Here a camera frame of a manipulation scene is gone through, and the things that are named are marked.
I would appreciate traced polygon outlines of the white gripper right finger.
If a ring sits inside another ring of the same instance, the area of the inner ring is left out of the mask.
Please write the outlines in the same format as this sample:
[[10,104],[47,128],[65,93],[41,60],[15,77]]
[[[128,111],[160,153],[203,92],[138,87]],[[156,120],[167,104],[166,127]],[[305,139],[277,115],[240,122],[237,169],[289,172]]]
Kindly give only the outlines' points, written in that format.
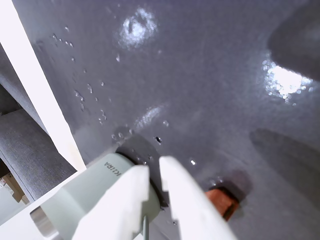
[[162,190],[181,240],[236,240],[237,237],[195,179],[173,156],[159,158]]

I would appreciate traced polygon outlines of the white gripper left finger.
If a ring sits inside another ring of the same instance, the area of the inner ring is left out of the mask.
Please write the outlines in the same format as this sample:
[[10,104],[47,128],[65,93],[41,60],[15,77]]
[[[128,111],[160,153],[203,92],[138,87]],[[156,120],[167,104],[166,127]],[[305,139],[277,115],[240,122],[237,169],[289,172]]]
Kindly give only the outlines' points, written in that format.
[[126,171],[79,222],[74,240],[149,239],[149,219],[142,214],[149,200],[150,172],[145,165]]

